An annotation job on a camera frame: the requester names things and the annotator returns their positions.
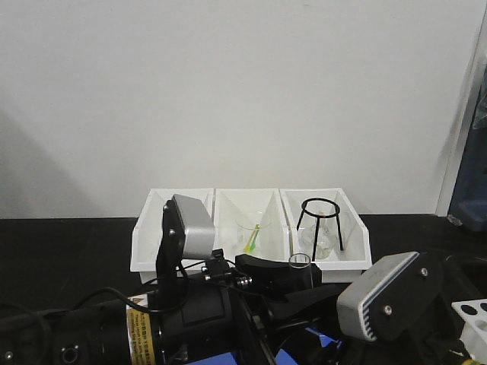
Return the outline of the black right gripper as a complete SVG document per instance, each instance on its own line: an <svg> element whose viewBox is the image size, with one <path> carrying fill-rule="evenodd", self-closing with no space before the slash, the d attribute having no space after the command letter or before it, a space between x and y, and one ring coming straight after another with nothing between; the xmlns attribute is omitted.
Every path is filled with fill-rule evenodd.
<svg viewBox="0 0 487 365"><path fill-rule="evenodd" d="M337 364L461 364L471 358L451 304L476 296L473 255L385 255L336 298L313 306L342 341Z"/></svg>

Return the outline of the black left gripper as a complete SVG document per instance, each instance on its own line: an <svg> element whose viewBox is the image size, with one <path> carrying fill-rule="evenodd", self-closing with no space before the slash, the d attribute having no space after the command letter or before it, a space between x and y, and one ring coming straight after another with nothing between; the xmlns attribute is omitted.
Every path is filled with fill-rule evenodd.
<svg viewBox="0 0 487 365"><path fill-rule="evenodd" d="M236 269L252 278L252 288L265 297L266 314L273 322L285 321L330 298L349 283L322 285L321 270L311 263L312 289L296 291L288 261L260 259L242 254ZM237 364L274 364L275 352L259 331L248 305L250 292L235 281L243 274L232 268L222 249L204 261L207 270L189 275L178 253L159 252L156 258L158 288L151 296L153 348L157 364L191 364L229 353Z"/></svg>

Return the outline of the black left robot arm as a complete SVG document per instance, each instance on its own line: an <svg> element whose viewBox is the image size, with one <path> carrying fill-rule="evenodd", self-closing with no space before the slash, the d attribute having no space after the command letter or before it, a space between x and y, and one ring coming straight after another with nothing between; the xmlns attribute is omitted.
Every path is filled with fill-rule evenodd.
<svg viewBox="0 0 487 365"><path fill-rule="evenodd" d="M193 364L229 354L236 364L274 364L297 331L333 313L342 284L324 284L285 262L220 249L198 255L190 274L181 254L160 254L140 294L105 287L71 309L34 312L1 304L3 364Z"/></svg>

